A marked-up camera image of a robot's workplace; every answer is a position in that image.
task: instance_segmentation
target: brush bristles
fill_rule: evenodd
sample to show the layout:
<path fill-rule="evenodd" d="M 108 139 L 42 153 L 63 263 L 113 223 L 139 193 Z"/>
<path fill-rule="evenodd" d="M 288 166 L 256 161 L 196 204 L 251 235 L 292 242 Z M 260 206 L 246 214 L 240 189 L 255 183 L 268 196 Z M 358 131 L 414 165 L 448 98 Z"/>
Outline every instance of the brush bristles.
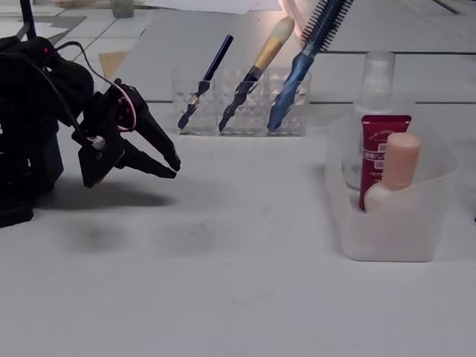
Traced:
<path fill-rule="evenodd" d="M 352 3 L 353 0 L 320 0 L 303 30 L 301 39 L 306 43 L 316 41 L 317 51 L 327 51 Z"/>

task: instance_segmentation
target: clear glass bottle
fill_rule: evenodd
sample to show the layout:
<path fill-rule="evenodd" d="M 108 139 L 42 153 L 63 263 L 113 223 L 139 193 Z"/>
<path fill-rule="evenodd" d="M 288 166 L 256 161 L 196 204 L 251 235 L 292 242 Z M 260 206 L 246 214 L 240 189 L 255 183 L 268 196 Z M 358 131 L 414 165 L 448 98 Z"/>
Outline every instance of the clear glass bottle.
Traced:
<path fill-rule="evenodd" d="M 111 9 L 116 19 L 134 17 L 134 0 L 111 0 Z"/>
<path fill-rule="evenodd" d="M 348 125 L 351 130 L 342 162 L 345 182 L 352 188 L 359 189 L 361 181 L 364 152 L 361 119 L 365 115 L 386 115 L 393 112 L 394 70 L 395 54 L 391 52 L 374 51 L 365 56 L 364 79 L 349 115 Z"/>

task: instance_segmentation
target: pink lotion bottle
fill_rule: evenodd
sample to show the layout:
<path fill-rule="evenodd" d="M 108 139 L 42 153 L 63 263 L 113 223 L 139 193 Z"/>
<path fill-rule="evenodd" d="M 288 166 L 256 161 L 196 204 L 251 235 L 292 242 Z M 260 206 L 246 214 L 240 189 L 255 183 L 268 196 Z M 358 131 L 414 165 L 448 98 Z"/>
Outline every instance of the pink lotion bottle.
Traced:
<path fill-rule="evenodd" d="M 407 132 L 388 136 L 382 180 L 365 194 L 367 212 L 377 210 L 384 197 L 411 186 L 421 146 L 421 140 Z"/>

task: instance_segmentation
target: brush holder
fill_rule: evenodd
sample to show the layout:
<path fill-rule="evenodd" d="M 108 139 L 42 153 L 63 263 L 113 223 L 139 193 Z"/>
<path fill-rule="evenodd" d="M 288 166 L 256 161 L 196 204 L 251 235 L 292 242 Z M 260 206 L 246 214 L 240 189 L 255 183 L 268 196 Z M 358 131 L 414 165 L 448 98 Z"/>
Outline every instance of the brush holder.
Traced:
<path fill-rule="evenodd" d="M 271 106 L 283 89 L 289 75 L 287 68 L 269 68 L 259 81 L 250 83 L 251 90 L 246 101 L 237 108 L 235 115 L 227 122 L 222 132 L 219 122 L 223 112 L 234 100 L 235 90 L 245 78 L 248 70 L 244 68 L 223 69 L 210 81 L 208 91 L 200 96 L 200 104 L 190 116 L 185 128 L 179 129 L 181 135 L 208 136 L 303 136 L 306 134 L 306 111 L 309 107 L 310 74 L 306 75 L 295 95 L 295 103 L 284 118 L 281 127 L 270 132 L 268 125 Z M 174 72 L 172 75 L 173 105 L 176 121 L 187 111 L 187 106 L 198 89 L 201 79 L 190 78 Z"/>
<path fill-rule="evenodd" d="M 350 126 L 331 124 L 327 141 L 326 186 L 344 253 L 354 260 L 427 262 L 440 240 L 459 163 L 442 138 L 422 118 L 408 132 L 422 140 L 414 185 L 392 193 L 379 209 L 358 209 L 358 191 L 348 188 L 341 162 Z"/>

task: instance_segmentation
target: white paper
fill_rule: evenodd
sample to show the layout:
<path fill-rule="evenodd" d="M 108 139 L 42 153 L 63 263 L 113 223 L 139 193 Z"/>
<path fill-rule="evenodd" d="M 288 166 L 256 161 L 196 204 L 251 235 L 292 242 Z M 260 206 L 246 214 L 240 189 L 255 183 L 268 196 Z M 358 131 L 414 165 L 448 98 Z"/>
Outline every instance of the white paper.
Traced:
<path fill-rule="evenodd" d="M 259 11 L 281 11 L 281 5 L 279 0 L 261 0 L 258 4 L 254 5 L 252 10 Z"/>
<path fill-rule="evenodd" d="M 144 0 L 143 4 L 177 10 L 243 14 L 259 2 L 260 0 Z"/>

